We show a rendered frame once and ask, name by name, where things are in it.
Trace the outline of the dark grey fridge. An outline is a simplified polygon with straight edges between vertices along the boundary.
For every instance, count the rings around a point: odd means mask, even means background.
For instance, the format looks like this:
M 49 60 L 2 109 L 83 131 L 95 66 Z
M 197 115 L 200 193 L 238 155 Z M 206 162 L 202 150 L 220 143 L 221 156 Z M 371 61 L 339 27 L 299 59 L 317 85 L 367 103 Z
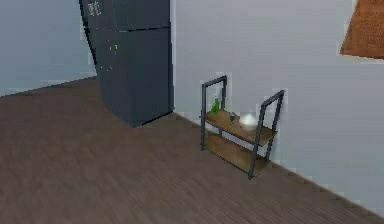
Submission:
M 171 0 L 78 2 L 105 106 L 133 127 L 171 113 Z

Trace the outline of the wooden shelf with metal frame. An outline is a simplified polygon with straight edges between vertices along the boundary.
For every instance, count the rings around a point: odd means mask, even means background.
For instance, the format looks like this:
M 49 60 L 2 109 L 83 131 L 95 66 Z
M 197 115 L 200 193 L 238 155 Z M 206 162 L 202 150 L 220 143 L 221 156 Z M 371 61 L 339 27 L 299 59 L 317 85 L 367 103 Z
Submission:
M 207 88 L 222 82 L 221 102 L 217 114 L 207 111 Z M 280 90 L 261 104 L 258 125 L 254 130 L 240 127 L 237 115 L 230 123 L 230 112 L 225 109 L 227 76 L 204 82 L 202 88 L 200 150 L 208 150 L 215 156 L 247 174 L 248 179 L 257 176 L 270 162 L 270 154 L 274 137 L 278 133 L 279 120 L 284 90 Z M 266 109 L 277 102 L 272 127 L 264 125 Z

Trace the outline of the brown wooden framed picture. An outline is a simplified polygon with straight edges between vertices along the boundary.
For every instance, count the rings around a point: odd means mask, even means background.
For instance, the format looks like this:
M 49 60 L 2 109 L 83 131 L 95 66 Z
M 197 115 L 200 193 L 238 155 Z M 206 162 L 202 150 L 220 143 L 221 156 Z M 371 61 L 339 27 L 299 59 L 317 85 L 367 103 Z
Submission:
M 384 60 L 384 0 L 357 0 L 339 53 Z

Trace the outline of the white bowl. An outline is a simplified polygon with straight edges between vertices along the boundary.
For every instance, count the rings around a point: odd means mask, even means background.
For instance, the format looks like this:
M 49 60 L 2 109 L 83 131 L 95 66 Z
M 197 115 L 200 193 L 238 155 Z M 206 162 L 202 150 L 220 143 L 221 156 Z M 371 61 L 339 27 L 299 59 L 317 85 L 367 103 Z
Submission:
M 240 117 L 239 124 L 243 129 L 254 130 L 258 125 L 258 121 L 251 113 L 248 113 Z

